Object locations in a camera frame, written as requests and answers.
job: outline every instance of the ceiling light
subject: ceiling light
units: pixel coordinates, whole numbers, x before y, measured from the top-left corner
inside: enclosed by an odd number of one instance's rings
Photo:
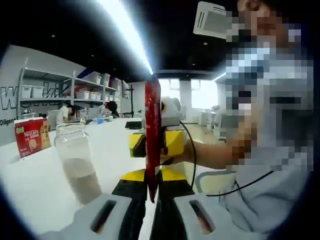
[[[149,73],[152,75],[154,72],[147,59],[142,40],[136,31],[128,13],[119,0],[97,0],[104,9],[112,17],[112,20],[117,25],[119,31],[122,33],[125,40],[131,46],[136,56],[139,56],[143,64],[147,67]]]
[[[224,73],[222,73],[220,76],[217,76],[217,77],[216,77],[215,79],[213,79],[212,81],[216,81],[216,80],[222,78],[223,76],[225,76],[226,74],[227,74],[227,73],[224,72]]]

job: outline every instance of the red box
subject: red box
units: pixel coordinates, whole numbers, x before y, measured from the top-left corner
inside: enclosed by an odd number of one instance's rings
[[[19,122],[14,130],[21,158],[51,147],[46,118]]]

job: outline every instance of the air conditioning vent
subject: air conditioning vent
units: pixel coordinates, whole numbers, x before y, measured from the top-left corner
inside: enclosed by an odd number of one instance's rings
[[[225,39],[228,28],[226,10],[223,6],[200,1],[198,3],[193,33]]]

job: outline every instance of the black ceiling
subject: black ceiling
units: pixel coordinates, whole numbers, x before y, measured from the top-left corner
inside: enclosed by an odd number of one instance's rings
[[[198,0],[121,2],[142,38],[154,72],[213,71],[224,62],[230,43],[193,34]],[[230,10],[235,6],[225,2],[236,1],[207,2]],[[4,9],[14,13],[2,21],[7,23],[5,34],[11,44],[53,54],[127,82],[148,77],[147,68],[133,55],[97,0],[30,0]]]

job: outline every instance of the white table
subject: white table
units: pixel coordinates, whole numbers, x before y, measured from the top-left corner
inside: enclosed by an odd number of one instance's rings
[[[127,172],[146,168],[144,158],[130,157],[128,136],[135,130],[125,129],[127,121],[139,120],[119,118],[86,126],[92,162],[104,193],[111,193]],[[16,142],[0,147],[0,177],[4,191],[17,214],[36,235],[65,228],[72,223],[74,213],[82,207],[64,176],[54,147],[55,131],[50,132],[49,136],[52,147],[23,160],[19,159]],[[149,211],[148,215],[152,218],[153,206]]]

